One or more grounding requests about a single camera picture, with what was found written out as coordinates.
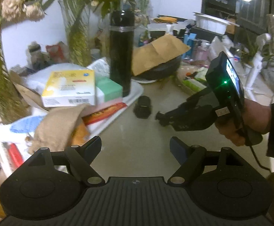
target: black thermos bottle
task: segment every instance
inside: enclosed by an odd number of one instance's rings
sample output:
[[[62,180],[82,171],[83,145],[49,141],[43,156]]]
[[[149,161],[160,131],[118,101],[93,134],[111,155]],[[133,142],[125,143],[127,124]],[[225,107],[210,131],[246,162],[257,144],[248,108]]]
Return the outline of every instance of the black thermos bottle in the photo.
[[[110,20],[110,79],[130,94],[135,15],[132,11],[114,11]]]

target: label sticker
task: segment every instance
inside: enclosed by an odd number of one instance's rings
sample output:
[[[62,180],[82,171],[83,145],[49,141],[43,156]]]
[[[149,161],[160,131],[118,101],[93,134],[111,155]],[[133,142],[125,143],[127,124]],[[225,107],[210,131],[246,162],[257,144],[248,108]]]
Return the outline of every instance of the label sticker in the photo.
[[[216,110],[215,113],[216,113],[217,116],[222,116],[222,115],[229,114],[230,111],[229,111],[228,107],[224,107],[224,108],[221,108],[219,110]]]

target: bottle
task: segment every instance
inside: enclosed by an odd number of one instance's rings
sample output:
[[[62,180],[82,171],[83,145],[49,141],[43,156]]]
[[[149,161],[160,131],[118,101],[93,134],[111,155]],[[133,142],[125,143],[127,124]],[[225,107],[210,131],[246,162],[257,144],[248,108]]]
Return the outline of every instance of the bottle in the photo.
[[[135,16],[132,11],[114,11],[110,20],[110,79],[130,94]]]
[[[207,60],[209,46],[210,43],[208,41],[202,40],[201,46],[197,49],[195,60]]]
[[[29,53],[31,55],[31,64],[32,68],[35,71],[39,71],[48,67],[45,57],[41,52],[41,46],[37,43],[34,43],[28,47]]]
[[[235,54],[234,54],[234,61],[240,62],[242,57],[242,45],[238,43],[235,46]]]

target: yellow box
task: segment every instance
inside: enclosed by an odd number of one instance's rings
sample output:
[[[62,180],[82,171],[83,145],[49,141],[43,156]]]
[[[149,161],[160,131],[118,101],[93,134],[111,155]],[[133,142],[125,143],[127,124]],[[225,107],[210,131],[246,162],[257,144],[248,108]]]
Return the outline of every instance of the yellow box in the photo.
[[[44,107],[95,105],[93,70],[64,70],[51,73],[41,95]]]

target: red package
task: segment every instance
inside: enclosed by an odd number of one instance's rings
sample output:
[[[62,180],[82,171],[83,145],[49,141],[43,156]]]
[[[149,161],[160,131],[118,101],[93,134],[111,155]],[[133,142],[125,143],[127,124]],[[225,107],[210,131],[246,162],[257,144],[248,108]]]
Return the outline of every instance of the red package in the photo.
[[[96,123],[98,121],[102,121],[111,115],[115,114],[118,110],[127,107],[126,103],[117,103],[115,105],[111,105],[110,107],[107,107],[101,111],[95,112],[93,114],[90,114],[88,116],[85,116],[82,118],[84,124],[86,126]]]
[[[64,63],[67,62],[67,59],[65,57],[65,52],[64,52],[64,43],[59,42],[56,45],[47,45],[46,46],[46,51],[49,53],[50,58],[55,62],[55,63]]]

